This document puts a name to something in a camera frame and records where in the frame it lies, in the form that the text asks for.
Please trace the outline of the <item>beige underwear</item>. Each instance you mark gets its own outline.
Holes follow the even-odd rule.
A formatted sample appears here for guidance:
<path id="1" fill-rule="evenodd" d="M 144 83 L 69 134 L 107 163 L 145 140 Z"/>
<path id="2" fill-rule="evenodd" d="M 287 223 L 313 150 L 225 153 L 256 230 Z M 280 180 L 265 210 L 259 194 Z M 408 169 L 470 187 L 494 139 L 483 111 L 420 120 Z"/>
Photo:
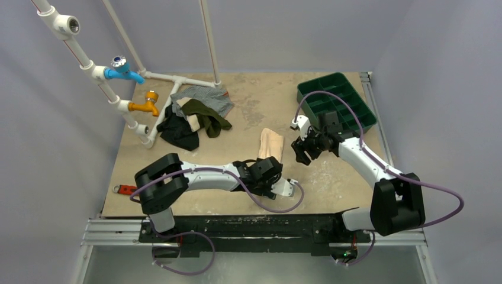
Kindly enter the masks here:
<path id="1" fill-rule="evenodd" d="M 284 141 L 284 136 L 269 128 L 264 128 L 260 135 L 258 158 L 274 157 L 277 161 L 282 162 Z"/>

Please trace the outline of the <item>green compartment tray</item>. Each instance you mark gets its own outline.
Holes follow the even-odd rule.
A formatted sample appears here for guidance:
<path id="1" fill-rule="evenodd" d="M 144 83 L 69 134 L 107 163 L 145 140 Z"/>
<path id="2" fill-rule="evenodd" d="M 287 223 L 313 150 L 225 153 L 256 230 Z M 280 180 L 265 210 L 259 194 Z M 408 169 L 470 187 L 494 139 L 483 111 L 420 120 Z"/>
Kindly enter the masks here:
<path id="1" fill-rule="evenodd" d="M 336 72 L 297 85 L 297 101 L 313 91 L 330 92 L 342 98 L 357 115 L 364 132 L 371 129 L 377 118 L 367 106 L 355 87 L 349 82 L 346 75 Z M 313 95 L 306 99 L 301 109 L 310 120 L 311 125 L 318 127 L 318 116 L 336 112 L 338 121 L 344 130 L 359 131 L 359 127 L 350 111 L 339 100 L 328 95 Z"/>

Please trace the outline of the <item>dark green underwear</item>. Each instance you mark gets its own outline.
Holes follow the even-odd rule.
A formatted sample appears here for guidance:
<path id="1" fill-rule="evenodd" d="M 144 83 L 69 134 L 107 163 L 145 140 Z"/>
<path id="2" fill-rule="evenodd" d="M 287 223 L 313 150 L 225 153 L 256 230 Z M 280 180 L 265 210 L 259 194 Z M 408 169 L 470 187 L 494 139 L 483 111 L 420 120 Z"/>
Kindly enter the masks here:
<path id="1" fill-rule="evenodd" d="M 203 129 L 209 138 L 216 138 L 222 130 L 228 131 L 232 128 L 230 122 L 201 101 L 189 98 L 183 103 L 179 100 L 178 104 L 192 132 Z"/>

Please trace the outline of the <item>black underwear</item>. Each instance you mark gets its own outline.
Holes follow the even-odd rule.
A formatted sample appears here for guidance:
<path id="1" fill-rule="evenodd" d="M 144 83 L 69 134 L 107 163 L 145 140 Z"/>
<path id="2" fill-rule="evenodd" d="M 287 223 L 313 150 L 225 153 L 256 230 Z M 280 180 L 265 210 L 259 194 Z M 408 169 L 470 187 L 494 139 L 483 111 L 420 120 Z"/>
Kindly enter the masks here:
<path id="1" fill-rule="evenodd" d="M 187 151 L 199 147 L 199 136 L 191 130 L 188 121 L 177 116 L 170 105 L 165 108 L 164 115 L 164 120 L 156 127 L 161 139 Z"/>

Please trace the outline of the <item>striped grey underwear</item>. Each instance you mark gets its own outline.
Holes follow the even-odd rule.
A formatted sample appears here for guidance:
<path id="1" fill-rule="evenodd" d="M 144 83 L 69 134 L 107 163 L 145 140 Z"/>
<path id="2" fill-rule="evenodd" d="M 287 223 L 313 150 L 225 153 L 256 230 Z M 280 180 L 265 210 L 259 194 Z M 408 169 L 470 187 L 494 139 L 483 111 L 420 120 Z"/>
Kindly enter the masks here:
<path id="1" fill-rule="evenodd" d="M 212 108 L 221 117 L 225 118 L 234 107 L 234 103 L 229 97 L 229 93 L 225 89 L 216 89 L 204 86 L 189 86 L 186 89 L 172 94 L 171 106 L 172 111 L 177 116 L 186 118 L 186 115 L 181 111 L 181 106 L 178 100 L 184 98 L 196 99 L 202 102 L 205 106 Z"/>

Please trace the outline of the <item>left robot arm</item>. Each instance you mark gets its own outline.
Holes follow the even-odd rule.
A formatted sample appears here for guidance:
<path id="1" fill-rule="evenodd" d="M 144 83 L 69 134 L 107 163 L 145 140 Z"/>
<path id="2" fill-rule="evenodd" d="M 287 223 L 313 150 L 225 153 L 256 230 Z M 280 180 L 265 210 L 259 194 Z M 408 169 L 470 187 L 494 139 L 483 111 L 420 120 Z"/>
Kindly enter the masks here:
<path id="1" fill-rule="evenodd" d="M 282 177 L 283 165 L 274 157 L 235 161 L 212 166 L 182 161 L 170 153 L 139 170 L 134 180 L 137 191 L 132 200 L 153 221 L 153 234 L 162 242 L 176 236 L 171 206 L 187 191 L 221 189 L 246 192 L 275 199 L 293 193 L 288 180 Z"/>

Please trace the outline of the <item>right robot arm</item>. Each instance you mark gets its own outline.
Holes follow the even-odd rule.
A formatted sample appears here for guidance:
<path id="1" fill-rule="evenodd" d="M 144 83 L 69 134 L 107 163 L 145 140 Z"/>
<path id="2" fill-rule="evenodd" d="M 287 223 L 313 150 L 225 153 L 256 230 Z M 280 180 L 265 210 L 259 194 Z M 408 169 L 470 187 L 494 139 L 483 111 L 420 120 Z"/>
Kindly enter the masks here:
<path id="1" fill-rule="evenodd" d="M 346 241 L 359 230 L 386 236 L 425 223 L 417 175 L 403 174 L 378 157 L 357 132 L 343 130 L 334 112 L 323 114 L 318 127 L 305 115 L 294 118 L 290 127 L 300 132 L 291 144 L 297 162 L 308 166 L 328 151 L 351 165 L 373 189 L 369 207 L 345 210 L 334 222 L 332 232 L 338 240 Z"/>

